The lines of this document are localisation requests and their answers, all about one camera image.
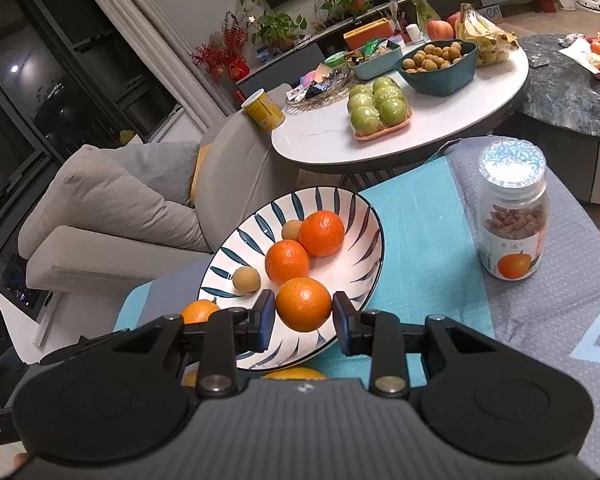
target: jar lid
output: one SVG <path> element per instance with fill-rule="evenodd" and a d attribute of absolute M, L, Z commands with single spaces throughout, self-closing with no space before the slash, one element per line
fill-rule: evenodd
<path fill-rule="evenodd" d="M 480 156 L 480 174 L 507 195 L 540 195 L 546 186 L 545 171 L 542 150 L 528 140 L 500 140 Z"/>

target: yellow can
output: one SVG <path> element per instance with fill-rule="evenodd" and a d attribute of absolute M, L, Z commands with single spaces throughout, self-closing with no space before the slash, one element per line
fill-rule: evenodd
<path fill-rule="evenodd" d="M 285 115 L 263 88 L 251 94 L 242 103 L 242 109 L 251 116 L 251 119 L 258 123 L 263 132 L 270 132 L 285 121 Z"/>

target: plastic jar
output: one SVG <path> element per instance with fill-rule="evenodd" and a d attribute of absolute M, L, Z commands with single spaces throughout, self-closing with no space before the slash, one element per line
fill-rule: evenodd
<path fill-rule="evenodd" d="M 540 264 L 549 217 L 546 159 L 527 140 L 500 140 L 480 156 L 480 257 L 502 280 L 522 280 Z"/>

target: white oval table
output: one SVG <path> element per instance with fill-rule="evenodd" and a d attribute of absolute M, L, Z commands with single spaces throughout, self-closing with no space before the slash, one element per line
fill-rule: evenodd
<path fill-rule="evenodd" d="M 413 111 L 403 130 L 356 140 L 344 99 L 308 112 L 285 107 L 286 120 L 273 130 L 272 144 L 281 156 L 319 173 L 363 173 L 425 160 L 444 142 L 486 134 L 508 118 L 525 97 L 528 70 L 519 48 L 506 62 L 477 68 L 474 79 L 448 97 L 420 94 L 391 72 Z"/>

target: jar label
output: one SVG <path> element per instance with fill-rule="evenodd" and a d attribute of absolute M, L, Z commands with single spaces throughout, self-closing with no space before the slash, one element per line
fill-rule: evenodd
<path fill-rule="evenodd" d="M 546 223 L 532 236 L 509 240 L 480 226 L 480 257 L 486 269 L 501 280 L 522 280 L 536 271 L 542 258 Z"/>

